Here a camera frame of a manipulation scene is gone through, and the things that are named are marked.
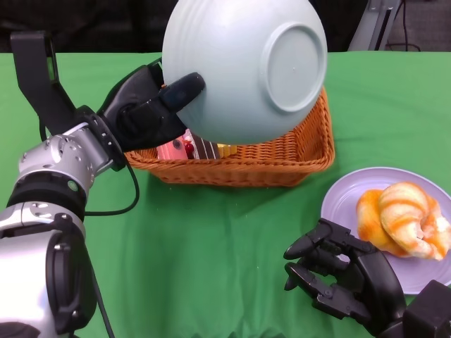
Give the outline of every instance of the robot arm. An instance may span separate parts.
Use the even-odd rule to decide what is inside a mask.
[[[22,155],[0,213],[0,337],[72,337],[101,306],[83,225],[95,177],[130,169],[124,151],[184,133],[176,113],[205,84],[193,73],[162,88],[159,64],[144,65],[110,91],[96,114],[70,102],[47,35],[15,33],[11,46],[19,87],[53,136]]]

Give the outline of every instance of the bowl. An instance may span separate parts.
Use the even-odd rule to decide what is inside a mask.
[[[166,84],[198,72],[206,89],[178,113],[220,144],[257,144],[302,122],[319,97],[327,46],[308,0],[179,0],[163,41]]]

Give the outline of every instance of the pastry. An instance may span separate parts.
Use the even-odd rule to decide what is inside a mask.
[[[444,259],[451,245],[451,225],[436,200],[410,182],[394,184],[379,198],[384,230],[409,254]]]
[[[410,255],[382,228],[378,206],[382,192],[383,190],[369,190],[357,203],[357,234],[360,239],[371,242],[382,251],[398,257],[408,257]]]

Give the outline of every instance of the purple plate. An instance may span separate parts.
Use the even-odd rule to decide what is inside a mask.
[[[366,168],[340,178],[328,191],[321,207],[321,217],[351,229],[357,235],[356,205],[360,196],[369,189],[385,189],[402,181],[413,182],[424,189],[440,204],[443,216],[451,220],[451,197],[426,178],[396,168]],[[420,258],[397,258],[385,254],[400,280],[405,294],[418,294],[431,280],[451,284],[451,253],[442,261]]]

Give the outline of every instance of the woven basket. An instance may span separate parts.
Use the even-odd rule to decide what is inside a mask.
[[[335,158],[326,92],[293,131],[271,142],[239,146],[221,160],[159,160],[156,149],[126,153],[130,164],[167,183],[231,187],[292,187]]]

